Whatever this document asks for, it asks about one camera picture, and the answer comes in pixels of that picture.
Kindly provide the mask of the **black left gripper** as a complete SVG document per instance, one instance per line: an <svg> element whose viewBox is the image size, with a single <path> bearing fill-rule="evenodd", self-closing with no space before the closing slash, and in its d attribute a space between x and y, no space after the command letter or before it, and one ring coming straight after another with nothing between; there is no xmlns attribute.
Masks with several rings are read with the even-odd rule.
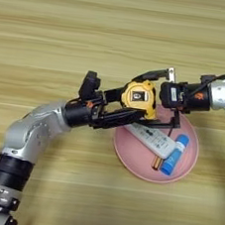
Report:
<svg viewBox="0 0 225 225"><path fill-rule="evenodd" d="M98 118L98 113L103 106L110 102L120 100L122 88L109 89L107 91L96 91L90 96L83 97L80 95L74 100L70 100L65 104L64 115L65 121L70 127L80 127L90 125L92 120ZM137 109L119 109L102 115L97 120L97 127L108 129L118 126L124 126L139 121L145 115L144 110Z"/></svg>

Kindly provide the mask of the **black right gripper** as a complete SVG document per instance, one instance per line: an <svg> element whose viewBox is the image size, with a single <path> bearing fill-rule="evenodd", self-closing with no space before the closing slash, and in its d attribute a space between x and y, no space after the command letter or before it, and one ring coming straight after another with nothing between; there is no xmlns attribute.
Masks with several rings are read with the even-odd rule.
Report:
<svg viewBox="0 0 225 225"><path fill-rule="evenodd" d="M158 81L160 77L166 78L169 75L167 69L147 71L134 78L136 82L144 82L145 80ZM199 83L189 84L181 83L166 83L164 107L169 108L174 116L171 117L169 123L161 123L153 120L139 120L138 124L152 128L178 128L180 125L179 114L189 114L191 111L209 111L210 96L209 84L216 78L215 75L208 74L200 77Z"/></svg>

